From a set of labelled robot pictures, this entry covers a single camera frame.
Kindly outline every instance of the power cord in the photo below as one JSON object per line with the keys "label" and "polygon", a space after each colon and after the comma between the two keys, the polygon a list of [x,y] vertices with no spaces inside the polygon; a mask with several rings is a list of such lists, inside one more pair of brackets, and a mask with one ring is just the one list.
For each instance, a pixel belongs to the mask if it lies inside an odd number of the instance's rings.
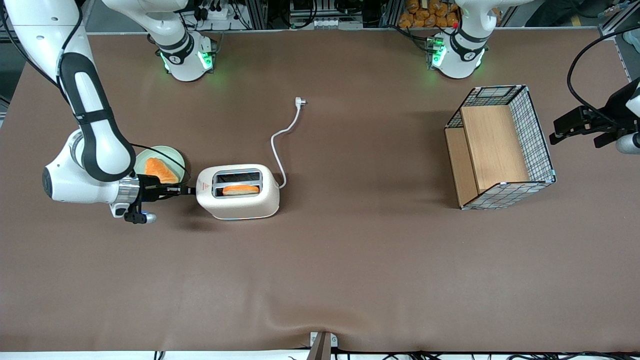
{"label": "power cord", "polygon": [[278,156],[278,151],[276,150],[276,145],[274,144],[273,140],[276,138],[276,136],[284,134],[293,128],[293,126],[298,121],[298,117],[300,116],[300,110],[306,104],[307,104],[306,100],[300,97],[297,97],[296,98],[296,109],[297,109],[296,117],[293,118],[291,125],[289,125],[289,127],[287,127],[286,129],[280,130],[277,133],[271,135],[271,150],[273,150],[273,156],[275,156],[276,161],[278,162],[278,167],[280,167],[280,173],[282,174],[282,185],[278,186],[279,189],[282,189],[287,184],[287,174],[284,172],[284,168],[282,168],[282,162],[280,161],[280,157]]}
{"label": "power cord", "polygon": [[616,31],[614,33],[605,35],[603,37],[600,37],[600,38],[592,41],[589,45],[587,45],[584,49],[582,49],[578,53],[578,55],[576,55],[575,59],[573,59],[573,62],[571,63],[571,67],[569,67],[569,72],[566,75],[566,85],[569,88],[569,92],[573,95],[573,97],[576,98],[576,100],[578,100],[582,105],[586,106],[589,110],[593,111],[596,115],[598,115],[599,117],[602,117],[606,121],[608,121],[611,124],[614,124],[614,125],[616,125],[618,127],[622,127],[622,126],[620,124],[618,124],[612,118],[608,117],[607,115],[604,115],[600,110],[596,109],[593,105],[591,105],[590,103],[586,102],[580,95],[578,95],[578,93],[573,89],[573,85],[571,83],[571,79],[572,79],[573,70],[575,69],[576,64],[578,64],[578,61],[580,60],[582,55],[584,55],[584,53],[586,53],[589,49],[591,49],[595,45],[599,44],[600,42],[602,42],[602,41],[604,41],[604,40],[606,40],[608,38],[616,37],[618,35],[621,35],[621,34],[624,34],[624,33],[628,32],[628,31],[637,30],[637,29],[640,29],[640,25],[636,25],[636,26],[633,26],[632,28],[628,28],[628,29],[625,29],[625,30],[619,30],[619,31]]}
{"label": "power cord", "polygon": [[213,52],[214,54],[218,54],[220,52],[220,50],[222,50],[222,41],[224,41],[225,39],[225,31],[222,31],[222,35],[220,35],[220,40],[218,40],[218,43],[216,44],[216,50]]}
{"label": "power cord", "polygon": [[244,26],[245,29],[251,30],[251,26],[249,26],[249,24],[245,21],[244,17],[242,16],[242,13],[240,12],[240,6],[238,6],[237,0],[230,0],[229,4],[231,4],[231,7],[234,9],[234,12],[236,13],[236,15],[234,16],[234,19],[239,20],[240,24],[242,24],[242,26]]}
{"label": "power cord", "polygon": [[289,22],[289,20],[287,20],[285,18],[286,14],[289,13],[291,14],[291,11],[289,10],[289,8],[282,8],[283,4],[287,4],[288,1],[287,0],[281,0],[280,1],[280,19],[282,20],[282,22],[284,22],[284,24],[289,28],[289,29],[301,29],[304,28],[305,26],[309,26],[311,25],[311,23],[316,19],[316,15],[318,13],[318,4],[317,4],[317,0],[310,0],[311,2],[311,6],[309,7],[309,18],[307,19],[307,21],[305,21],[304,24],[298,26],[298,25],[294,25],[291,24]]}
{"label": "power cord", "polygon": [[180,15],[180,19],[182,20],[182,25],[184,25],[185,28],[187,29],[196,29],[196,24],[193,24],[191,21],[189,21],[189,24],[187,24],[187,20],[184,18],[183,14],[181,12],[178,13]]}
{"label": "power cord", "polygon": [[406,29],[406,32],[409,34],[409,36],[411,37],[411,41],[413,42],[413,44],[414,44],[418,49],[420,49],[420,50],[424,51],[425,53],[428,53],[428,52],[429,52],[429,50],[427,50],[427,48],[426,48],[426,47],[422,47],[422,46],[420,45],[420,43],[418,43],[418,40],[416,40],[416,39],[415,39],[415,36],[413,36],[413,35],[411,34],[411,31],[409,31],[409,28],[407,28],[407,29]]}
{"label": "power cord", "polygon": [[568,355],[565,357],[559,357],[557,354],[527,354],[529,356],[525,356],[523,354],[515,354],[512,356],[509,356],[507,358],[507,360],[515,360],[515,359],[525,359],[525,360],[571,360],[574,357],[578,357],[578,356],[598,356],[598,357],[606,357],[608,359],[612,359],[612,360],[624,360],[624,358],[617,356],[615,354],[607,354],[607,353],[603,353],[603,352],[596,352],[596,351],[584,351],[584,352],[579,352],[577,354],[573,354],[573,355]]}
{"label": "power cord", "polygon": [[411,34],[411,33],[409,33],[408,31],[402,30],[400,27],[398,27],[398,26],[396,26],[396,25],[387,24],[387,25],[384,25],[384,26],[382,26],[382,27],[383,27],[383,28],[391,28],[391,29],[394,29],[394,30],[396,30],[397,32],[399,32],[400,34],[402,34],[402,35],[404,35],[404,36],[406,36],[406,37],[408,37],[408,38],[414,38],[414,39],[416,39],[416,40],[422,40],[422,41],[426,41],[426,40],[427,40],[427,38],[426,38],[426,37],[419,37],[419,36],[416,36],[416,35],[412,35],[412,34]]}

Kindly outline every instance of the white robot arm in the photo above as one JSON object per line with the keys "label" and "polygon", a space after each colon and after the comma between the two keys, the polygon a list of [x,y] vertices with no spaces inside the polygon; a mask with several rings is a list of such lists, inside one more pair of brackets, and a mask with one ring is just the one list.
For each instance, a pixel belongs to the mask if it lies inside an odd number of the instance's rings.
{"label": "white robot arm", "polygon": [[45,193],[60,202],[105,202],[114,217],[153,222],[155,215],[141,211],[142,202],[189,190],[132,172],[135,153],[114,120],[74,0],[42,0],[37,12],[24,0],[0,0],[2,5],[28,58],[57,84],[79,126],[44,168]]}
{"label": "white robot arm", "polygon": [[[636,116],[636,130],[638,127],[637,121],[640,120],[640,90],[636,87],[636,92],[633,97],[627,101],[625,107],[629,109]],[[623,154],[640,155],[640,133],[630,133],[621,136],[616,140],[616,149]]]}
{"label": "white robot arm", "polygon": [[462,79],[480,66],[484,45],[497,23],[492,9],[498,6],[516,6],[533,0],[456,0],[462,16],[460,25],[452,32],[436,37],[443,46],[433,58],[432,66],[446,76]]}
{"label": "white robot arm", "polygon": [[215,52],[211,39],[187,31],[176,11],[188,0],[102,0],[149,32],[160,48],[169,73],[180,81],[194,81],[213,71]]}

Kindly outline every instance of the cable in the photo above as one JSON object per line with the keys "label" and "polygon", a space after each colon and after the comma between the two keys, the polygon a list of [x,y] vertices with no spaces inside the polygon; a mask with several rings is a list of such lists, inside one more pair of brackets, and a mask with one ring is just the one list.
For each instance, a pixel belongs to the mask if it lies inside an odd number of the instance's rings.
{"label": "cable", "polygon": [[13,44],[13,46],[15,46],[15,48],[18,50],[18,52],[20,53],[20,55],[22,55],[22,57],[29,63],[29,65],[31,65],[34,69],[36,69],[36,71],[38,73],[40,73],[40,75],[44,76],[44,78],[46,80],[48,80],[48,82],[52,83],[53,85],[57,86],[59,88],[59,86],[56,84],[55,81],[53,81],[53,79],[51,79],[47,74],[45,74],[44,71],[42,71],[42,69],[40,67],[38,67],[32,60],[31,58],[27,55],[27,53],[24,51],[23,48],[21,48],[18,43],[15,41],[15,39],[13,38],[13,36],[11,36],[11,33],[9,32],[9,25],[7,25],[6,20],[9,18],[9,14],[6,13],[5,16],[5,10],[4,10],[4,0],[0,0],[0,19],[2,21],[2,25],[4,27],[4,31],[6,32],[6,34],[9,36],[9,41]]}
{"label": "cable", "polygon": [[577,356],[600,356],[600,357],[608,357],[609,359],[614,359],[614,360],[624,360],[624,358],[614,355],[614,354],[606,354],[603,352],[597,352],[597,351],[584,351],[584,352],[580,352],[578,354],[574,354],[574,355],[569,355],[569,356],[565,356],[565,357],[558,357],[556,356],[556,359],[558,360],[570,360],[573,359],[574,357]]}
{"label": "cable", "polygon": [[640,25],[636,25],[633,26],[631,28],[628,28],[626,30],[619,30],[616,31],[614,33],[611,34],[607,34],[603,37],[600,37],[594,41],[592,41],[589,45],[587,45],[584,49],[582,49],[578,55],[576,55],[575,59],[573,59],[573,62],[571,63],[571,67],[569,67],[569,72],[566,75],[566,85],[569,88],[569,92],[573,95],[574,98],[576,98],[576,100],[578,100],[582,105],[586,106],[589,110],[593,111],[596,115],[598,115],[599,117],[602,117],[603,119],[605,119],[606,121],[610,122],[611,124],[614,124],[618,127],[622,127],[619,123],[617,123],[615,120],[613,120],[612,118],[608,117],[607,115],[604,115],[600,110],[596,109],[593,105],[591,105],[590,103],[586,102],[583,98],[580,97],[580,95],[578,95],[578,93],[573,89],[573,85],[571,84],[571,78],[573,76],[573,70],[575,69],[576,64],[578,64],[578,61],[580,60],[580,58],[582,57],[582,55],[584,55],[584,53],[586,53],[589,49],[591,49],[592,47],[594,47],[595,45],[597,45],[598,43],[608,39],[608,38],[612,38],[615,36],[618,36],[620,34],[624,34],[628,31],[632,31],[632,30],[637,30],[640,29]]}
{"label": "cable", "polygon": [[413,44],[414,44],[418,49],[420,49],[420,50],[424,51],[425,53],[430,52],[430,50],[429,50],[429,49],[426,49],[425,47],[422,47],[422,46],[418,43],[418,41],[427,41],[427,38],[426,38],[426,37],[418,37],[418,36],[415,36],[415,35],[411,34],[411,31],[409,30],[409,28],[407,28],[407,29],[406,29],[406,31],[404,31],[404,30],[402,30],[401,28],[398,28],[397,26],[395,26],[395,25],[391,25],[391,24],[384,25],[384,26],[383,26],[383,28],[392,28],[392,29],[395,29],[395,30],[396,30],[396,31],[398,31],[400,34],[402,34],[402,35],[404,35],[404,36],[406,36],[406,37],[410,38],[410,39],[411,39],[411,41],[413,42]]}
{"label": "cable", "polygon": [[446,31],[445,31],[443,28],[441,28],[440,26],[437,26],[437,25],[436,25],[436,28],[440,29],[440,31],[442,31],[443,33],[445,33],[445,34],[447,34],[447,35],[449,35],[449,36],[453,36],[453,35],[455,35],[455,33],[448,33],[448,32],[446,32]]}
{"label": "cable", "polygon": [[225,32],[222,31],[222,35],[220,35],[220,40],[218,40],[218,43],[216,44],[216,51],[214,54],[218,54],[220,52],[220,50],[222,50],[222,41],[224,41],[225,39]]}
{"label": "cable", "polygon": [[395,25],[387,24],[387,25],[384,25],[384,26],[382,26],[382,27],[383,27],[383,28],[392,28],[392,29],[395,29],[397,32],[399,32],[400,34],[402,34],[402,35],[404,35],[404,36],[406,36],[406,37],[408,37],[408,38],[414,38],[414,39],[416,39],[416,40],[423,40],[423,41],[426,41],[426,40],[427,40],[427,38],[426,38],[426,37],[419,37],[419,36],[416,36],[416,35],[412,35],[412,34],[411,34],[411,33],[409,33],[408,31],[402,30],[401,28],[399,28],[399,27],[397,27],[397,26],[395,26]]}
{"label": "cable", "polygon": [[286,129],[280,130],[277,133],[271,135],[271,150],[273,150],[273,156],[275,156],[276,161],[278,162],[278,167],[280,167],[280,173],[282,174],[282,185],[278,186],[279,189],[282,189],[283,187],[285,187],[285,185],[287,185],[287,174],[284,172],[284,168],[282,167],[282,162],[280,162],[280,157],[278,156],[278,151],[276,150],[276,145],[274,144],[273,140],[276,138],[276,136],[280,134],[284,134],[293,128],[293,126],[298,121],[298,117],[300,116],[300,110],[302,109],[302,106],[306,104],[307,104],[306,100],[300,99],[299,97],[297,97],[296,98],[296,109],[297,109],[296,117],[293,118],[291,125],[289,125],[289,127],[287,127]]}
{"label": "cable", "polygon": [[286,4],[287,0],[281,0],[280,1],[280,19],[282,20],[282,22],[284,22],[284,24],[289,29],[301,29],[301,28],[304,28],[305,26],[311,25],[311,23],[316,19],[316,15],[318,13],[318,4],[316,1],[317,0],[311,0],[311,7],[309,7],[309,18],[307,19],[307,21],[305,21],[304,24],[298,26],[298,25],[291,24],[285,18],[285,14],[287,13],[291,14],[291,11],[288,8],[287,9],[282,8],[282,4]]}
{"label": "cable", "polygon": [[231,4],[231,7],[234,9],[234,12],[238,16],[238,20],[240,20],[240,24],[242,24],[242,26],[244,26],[245,29],[251,30],[251,26],[249,26],[248,23],[244,20],[244,17],[240,12],[240,6],[238,6],[237,0],[231,0],[229,1],[229,4]]}
{"label": "cable", "polygon": [[409,36],[411,37],[411,41],[413,42],[413,44],[420,50],[424,51],[425,53],[428,53],[429,50],[427,50],[427,48],[422,47],[418,41],[415,39],[415,37],[413,35],[411,35],[411,31],[409,31],[409,28],[406,29],[406,32],[409,34]]}
{"label": "cable", "polygon": [[182,19],[182,25],[184,25],[185,28],[187,29],[196,29],[196,24],[193,24],[191,21],[189,21],[189,25],[187,25],[187,20],[185,20],[184,16],[182,15],[181,12],[178,13],[180,15],[180,19]]}
{"label": "cable", "polygon": [[[75,35],[76,31],[78,30],[78,28],[80,28],[80,25],[82,24],[82,9],[80,9],[80,7],[78,8],[78,20],[76,21],[76,25],[74,25],[74,28],[71,29],[71,32],[69,33],[69,35],[67,35],[67,38],[65,39],[65,42],[62,43],[62,48],[60,49],[60,54],[61,57],[62,55],[65,54],[65,50],[67,49],[67,46],[69,45],[69,42],[71,41],[71,38]],[[56,69],[56,84],[58,85],[58,88],[60,89],[60,94],[62,95],[62,98],[64,98],[64,100],[67,102],[67,104],[69,104],[69,99],[67,99],[67,95],[65,94],[64,90],[62,89],[62,61],[58,61],[58,68]]]}

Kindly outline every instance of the black cable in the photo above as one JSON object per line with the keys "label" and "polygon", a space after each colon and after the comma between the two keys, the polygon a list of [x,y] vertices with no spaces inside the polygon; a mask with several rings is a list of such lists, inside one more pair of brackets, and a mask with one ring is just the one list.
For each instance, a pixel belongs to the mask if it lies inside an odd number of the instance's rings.
{"label": "black cable", "polygon": [[316,15],[318,13],[317,0],[311,0],[311,6],[309,7],[309,18],[307,19],[307,21],[305,21],[304,24],[302,24],[300,26],[291,24],[289,22],[289,20],[287,20],[285,18],[285,16],[287,14],[289,14],[289,15],[291,14],[291,11],[290,11],[289,7],[283,8],[282,7],[283,4],[287,4],[287,0],[281,0],[280,1],[280,19],[282,20],[282,22],[284,22],[284,24],[289,29],[301,29],[301,28],[304,28],[305,26],[311,25],[311,23],[316,19]]}
{"label": "black cable", "polygon": [[[76,31],[78,30],[78,28],[80,28],[80,25],[82,24],[82,9],[80,9],[80,7],[78,8],[78,20],[76,21],[76,25],[74,25],[74,28],[71,29],[71,32],[69,33],[69,35],[67,35],[67,38],[65,39],[65,42],[62,43],[62,48],[60,51],[60,54],[64,54],[65,50],[67,49],[67,46],[69,45],[69,42],[71,41],[71,38],[74,36],[74,34],[76,33]],[[56,70],[57,74],[56,74],[56,84],[58,86],[58,88],[60,89],[60,94],[62,95],[62,98],[64,98],[64,100],[67,102],[67,104],[69,103],[69,99],[67,99],[67,95],[65,94],[64,90],[62,90],[62,61],[58,61],[58,69]]]}
{"label": "black cable", "polygon": [[413,35],[411,35],[411,31],[409,31],[409,28],[406,29],[406,32],[409,34],[411,41],[413,42],[413,44],[420,50],[424,51],[425,53],[428,53],[429,50],[427,50],[427,48],[422,47],[418,41],[415,39],[415,37]]}
{"label": "black cable", "polygon": [[438,357],[439,355],[431,355],[428,352],[420,352],[420,354],[424,357],[424,358],[429,358],[429,360],[440,360],[440,358]]}
{"label": "black cable", "polygon": [[613,360],[624,360],[624,358],[614,355],[614,354],[606,354],[603,352],[597,352],[597,351],[584,351],[584,352],[580,352],[578,354],[574,354],[574,355],[569,355],[569,356],[565,356],[565,357],[557,357],[559,360],[570,360],[573,359],[574,357],[577,356],[600,356],[600,357],[608,357],[609,359],[613,359]]}
{"label": "black cable", "polygon": [[540,358],[536,357],[535,355],[525,356],[523,354],[515,354],[507,357],[507,360],[514,360],[514,359],[539,360]]}
{"label": "black cable", "polygon": [[418,49],[420,49],[420,50],[424,51],[425,53],[430,52],[430,50],[429,50],[429,49],[426,49],[425,47],[422,47],[422,46],[418,43],[418,41],[427,41],[427,38],[426,38],[426,37],[418,37],[418,36],[416,36],[416,35],[411,34],[411,32],[409,31],[409,29],[408,29],[408,28],[406,29],[406,31],[404,31],[404,30],[402,30],[401,28],[398,28],[397,26],[395,26],[395,25],[391,25],[391,24],[384,25],[384,26],[383,26],[383,28],[392,28],[392,29],[395,29],[395,30],[396,30],[397,32],[399,32],[400,34],[402,34],[402,35],[404,35],[404,36],[406,36],[406,37],[410,38],[410,39],[411,39],[411,41],[413,42],[413,44],[414,44]]}
{"label": "black cable", "polygon": [[400,34],[408,37],[408,38],[414,38],[416,40],[422,40],[422,41],[426,41],[427,38],[426,37],[419,37],[417,35],[412,35],[410,34],[408,31],[402,30],[401,28],[395,26],[395,25],[391,25],[391,24],[387,24],[382,26],[383,28],[391,28],[391,29],[395,29],[397,32],[399,32]]}
{"label": "black cable", "polygon": [[612,37],[616,37],[620,34],[624,34],[628,31],[632,31],[632,30],[637,30],[640,29],[640,25],[636,25],[633,26],[631,28],[625,29],[625,30],[619,30],[616,31],[614,33],[611,34],[607,34],[603,37],[600,37],[594,41],[592,41],[589,45],[587,45],[584,49],[582,49],[578,55],[576,55],[575,59],[573,59],[573,62],[571,63],[571,67],[569,67],[569,72],[566,75],[566,85],[569,88],[569,92],[573,95],[574,98],[576,98],[576,100],[578,100],[582,105],[586,106],[589,110],[593,111],[596,115],[598,115],[599,117],[602,117],[603,119],[605,119],[606,121],[610,122],[611,124],[614,124],[618,127],[622,127],[619,123],[617,123],[615,120],[613,120],[612,118],[608,117],[607,115],[604,115],[600,110],[596,109],[593,105],[591,105],[590,103],[586,102],[583,98],[580,97],[580,95],[578,95],[578,93],[573,89],[573,85],[571,84],[571,78],[573,76],[573,70],[575,69],[576,64],[578,64],[578,61],[580,60],[580,58],[582,57],[582,55],[584,55],[584,53],[586,53],[589,49],[591,49],[592,47],[594,47],[595,45],[597,45],[598,43],[608,39],[608,38],[612,38]]}
{"label": "black cable", "polygon": [[437,25],[436,25],[436,28],[440,29],[440,31],[442,31],[443,33],[445,33],[445,34],[447,34],[447,35],[449,35],[449,36],[454,35],[454,33],[448,33],[448,32],[446,32],[446,31],[444,31],[444,29],[443,29],[443,28],[441,28],[440,26],[437,26]]}
{"label": "black cable", "polygon": [[9,14],[5,12],[4,10],[4,0],[0,0],[0,19],[2,21],[2,25],[4,27],[4,32],[6,32],[6,34],[9,36],[9,41],[13,44],[13,46],[15,46],[16,50],[18,50],[18,52],[20,53],[20,55],[22,55],[22,57],[29,63],[29,65],[31,65],[34,69],[36,69],[36,71],[38,73],[40,73],[40,75],[44,76],[44,78],[46,80],[48,80],[48,82],[52,83],[53,85],[55,85],[56,87],[59,88],[59,86],[56,84],[55,81],[53,81],[53,79],[51,79],[47,74],[45,74],[44,71],[42,71],[42,69],[40,67],[38,67],[32,60],[31,58],[27,55],[27,53],[24,51],[23,48],[21,48],[18,43],[15,41],[15,39],[13,38],[13,36],[11,36],[11,33],[9,32],[9,25],[7,25],[6,20],[9,18]]}
{"label": "black cable", "polygon": [[247,22],[244,20],[244,17],[242,16],[242,13],[240,12],[240,6],[238,6],[237,0],[230,0],[229,4],[231,4],[231,7],[233,8],[234,12],[238,16],[238,20],[240,21],[240,24],[242,24],[242,26],[244,26],[245,29],[251,30],[251,26],[247,24]]}
{"label": "black cable", "polygon": [[182,25],[184,25],[185,28],[187,29],[196,29],[196,24],[193,24],[191,21],[189,21],[189,24],[187,25],[187,20],[184,18],[183,14],[181,12],[178,13],[180,15],[180,19],[182,20]]}

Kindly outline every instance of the metal frame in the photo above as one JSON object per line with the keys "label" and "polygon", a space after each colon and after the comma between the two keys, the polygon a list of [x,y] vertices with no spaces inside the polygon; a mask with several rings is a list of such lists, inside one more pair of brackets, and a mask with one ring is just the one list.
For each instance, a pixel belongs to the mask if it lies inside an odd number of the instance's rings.
{"label": "metal frame", "polygon": [[307,360],[330,360],[331,359],[331,334],[320,332],[311,346],[311,351]]}
{"label": "metal frame", "polygon": [[509,6],[507,11],[504,12],[504,15],[502,15],[502,22],[501,22],[499,28],[506,28],[507,27],[507,24],[511,20],[512,16],[516,13],[517,9],[518,9],[517,6]]}
{"label": "metal frame", "polygon": [[614,33],[618,30],[620,25],[622,25],[627,19],[629,19],[629,17],[631,17],[631,15],[633,15],[639,8],[640,1],[631,3],[628,8],[613,15],[609,20],[602,24],[600,26],[600,32],[603,35]]}
{"label": "metal frame", "polygon": [[404,0],[389,0],[382,16],[380,17],[380,27],[384,25],[398,25],[400,16],[404,12]]}
{"label": "metal frame", "polygon": [[253,30],[265,30],[267,28],[267,6],[262,4],[262,0],[246,0],[246,7]]}

